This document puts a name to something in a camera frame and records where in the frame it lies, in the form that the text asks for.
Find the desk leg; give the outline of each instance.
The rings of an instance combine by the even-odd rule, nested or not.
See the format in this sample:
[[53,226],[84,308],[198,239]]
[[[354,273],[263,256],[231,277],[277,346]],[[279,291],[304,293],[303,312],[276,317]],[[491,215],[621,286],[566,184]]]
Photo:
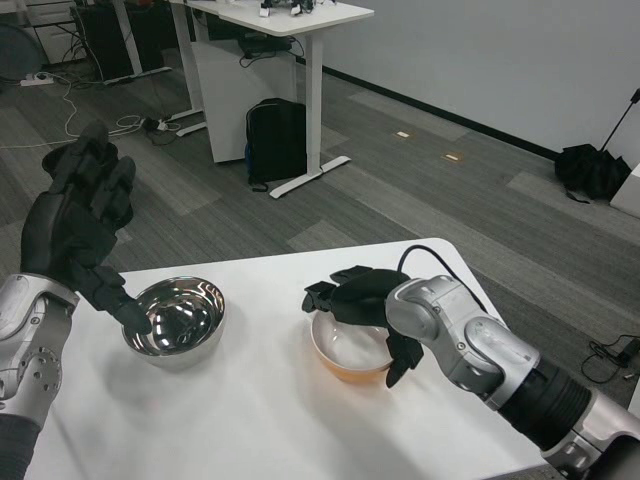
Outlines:
[[322,31],[307,35],[307,173],[271,191],[273,198],[280,198],[305,183],[318,178],[334,168],[344,165],[349,157],[338,157],[320,165],[322,140]]
[[[187,82],[191,109],[186,112],[171,115],[171,117],[169,117],[169,121],[185,118],[195,115],[196,113],[202,113],[203,109],[198,67],[196,65],[196,57],[193,53],[191,36],[189,35],[189,25],[187,23],[187,15],[189,15],[190,12],[187,10],[185,5],[176,3],[171,4],[171,12],[173,13],[173,23],[176,27],[176,36],[178,37],[178,46],[180,48],[180,58],[182,59],[182,69],[184,70],[184,77]],[[178,130],[176,135],[183,137],[203,128],[207,128],[207,124],[205,122]]]
[[113,7],[115,8],[116,15],[118,16],[120,32],[122,32],[122,38],[124,38],[124,44],[127,47],[127,53],[129,54],[129,61],[133,68],[133,74],[140,75],[142,73],[142,64],[140,63],[140,55],[138,55],[136,39],[133,38],[131,23],[129,23],[129,15],[127,15],[127,7],[124,5],[124,0],[113,0]]
[[117,83],[125,78],[138,78],[146,75],[153,75],[154,73],[168,72],[171,69],[169,67],[156,68],[154,70],[142,70],[142,64],[140,63],[140,55],[138,54],[138,47],[136,46],[136,39],[133,37],[131,30],[131,23],[129,22],[129,15],[127,14],[127,7],[124,5],[124,0],[113,0],[113,7],[118,17],[118,23],[120,24],[120,32],[124,39],[125,47],[127,48],[127,54],[129,55],[129,61],[131,62],[131,68],[133,69],[132,75],[127,75],[120,78],[112,78],[106,80],[105,85],[111,83]]

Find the power strip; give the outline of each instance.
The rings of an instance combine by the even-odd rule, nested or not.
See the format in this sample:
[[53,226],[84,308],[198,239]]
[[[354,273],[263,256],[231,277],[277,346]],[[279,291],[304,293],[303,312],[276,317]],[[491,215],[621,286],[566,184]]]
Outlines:
[[46,73],[40,73],[38,75],[28,74],[27,78],[20,81],[21,87],[35,87],[36,85],[51,85],[53,83],[53,77]]

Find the black baseboard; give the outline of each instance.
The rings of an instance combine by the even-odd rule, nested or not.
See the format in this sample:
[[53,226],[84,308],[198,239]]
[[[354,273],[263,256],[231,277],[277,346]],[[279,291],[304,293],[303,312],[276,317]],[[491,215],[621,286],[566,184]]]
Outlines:
[[[304,65],[306,62],[303,58],[299,58],[298,63],[302,63]],[[476,132],[483,133],[497,140],[513,145],[514,147],[526,150],[527,152],[535,153],[536,155],[540,155],[541,157],[547,158],[551,161],[555,161],[556,157],[558,156],[558,152],[555,152],[549,148],[537,145],[527,140],[523,140],[522,138],[515,137],[500,130],[496,130],[495,128],[483,125],[482,123],[469,120],[468,118],[448,112],[447,110],[443,110],[442,108],[434,107],[433,105],[421,102],[419,100],[416,100],[415,98],[407,97],[406,95],[402,95],[401,93],[394,92],[393,90],[389,90],[388,88],[384,88],[379,85],[367,82],[366,80],[362,80],[361,78],[348,75],[329,67],[322,67],[322,70],[333,77],[345,80],[349,83],[353,83],[354,85],[366,88],[368,90],[371,90],[372,92],[379,93],[380,95],[384,95],[385,97],[392,98],[399,102],[406,103],[407,105],[415,107],[419,110],[423,110],[437,117],[444,118],[445,120],[449,120],[450,122],[457,123],[458,125],[462,125],[463,127],[469,128],[471,130],[475,130]]]

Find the white ceramic bowl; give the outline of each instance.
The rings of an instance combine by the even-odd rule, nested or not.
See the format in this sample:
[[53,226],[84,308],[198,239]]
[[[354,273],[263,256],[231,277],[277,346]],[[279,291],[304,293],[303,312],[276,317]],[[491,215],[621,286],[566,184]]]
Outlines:
[[322,363],[339,379],[351,383],[378,380],[391,365],[384,328],[346,325],[331,313],[315,312],[311,339]]

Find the white cable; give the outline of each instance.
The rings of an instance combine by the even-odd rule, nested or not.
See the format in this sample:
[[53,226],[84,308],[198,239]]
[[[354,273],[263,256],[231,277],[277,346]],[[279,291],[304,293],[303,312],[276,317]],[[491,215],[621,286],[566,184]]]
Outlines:
[[[69,105],[71,105],[71,108],[73,109],[73,112],[71,112],[71,115],[69,115],[69,117],[67,118],[67,121],[64,123],[64,131],[69,137],[72,137],[72,138],[69,139],[69,140],[58,140],[58,141],[55,141],[55,142],[39,143],[39,144],[36,144],[36,145],[0,145],[0,150],[12,150],[12,149],[17,149],[17,148],[36,148],[36,147],[45,147],[45,146],[48,146],[48,145],[59,145],[59,144],[62,144],[62,143],[73,142],[73,141],[75,141],[76,138],[80,137],[80,135],[76,135],[76,134],[71,133],[69,131],[69,124],[71,123],[71,120],[73,120],[73,117],[75,117],[75,115],[78,113],[78,109],[76,108],[76,104],[73,103],[73,100],[68,98],[69,94],[71,93],[71,88],[73,87],[73,82],[67,80],[64,77],[61,77],[60,75],[56,75],[55,73],[38,72],[38,73],[36,73],[35,76],[38,76],[41,73],[45,74],[45,75],[49,75],[49,76],[54,77],[54,78],[58,78],[58,79],[62,80],[63,82],[66,82],[67,85],[68,85],[67,86],[67,91],[62,96],[62,100],[67,102]],[[126,125],[123,124],[122,122],[125,119],[128,119],[128,118],[133,119],[133,121],[128,123],[128,124],[126,124]],[[115,130],[111,130],[109,132],[109,136],[110,137],[120,137],[122,135],[128,135],[130,133],[137,132],[138,130],[140,130],[142,128],[143,122],[144,122],[144,119],[140,115],[125,115],[124,117],[120,117],[116,121],[116,125],[119,128],[117,128]]]

